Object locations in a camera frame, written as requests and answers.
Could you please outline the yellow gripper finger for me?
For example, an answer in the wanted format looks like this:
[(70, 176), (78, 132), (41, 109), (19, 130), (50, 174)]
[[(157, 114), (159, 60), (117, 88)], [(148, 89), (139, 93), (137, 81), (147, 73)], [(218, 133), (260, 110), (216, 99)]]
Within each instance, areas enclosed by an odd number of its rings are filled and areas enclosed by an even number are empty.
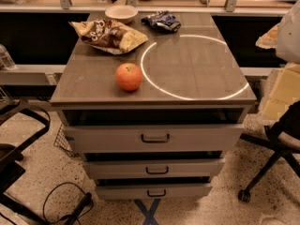
[(278, 27), (279, 24), (274, 25), (257, 39), (255, 45), (262, 49), (275, 49), (277, 46)]
[(263, 122), (276, 122), (294, 102), (300, 100), (300, 65), (288, 63), (274, 69), (266, 80), (260, 104)]

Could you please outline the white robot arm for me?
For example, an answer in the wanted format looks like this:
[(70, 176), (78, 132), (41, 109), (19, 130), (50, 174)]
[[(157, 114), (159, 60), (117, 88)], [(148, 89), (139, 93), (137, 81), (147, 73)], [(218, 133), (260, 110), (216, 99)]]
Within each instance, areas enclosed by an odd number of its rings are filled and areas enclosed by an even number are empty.
[(260, 106), (265, 120), (276, 121), (300, 98), (300, 0), (280, 23), (258, 38), (256, 46), (275, 49), (276, 56), (287, 62), (284, 68), (269, 76), (269, 85)]

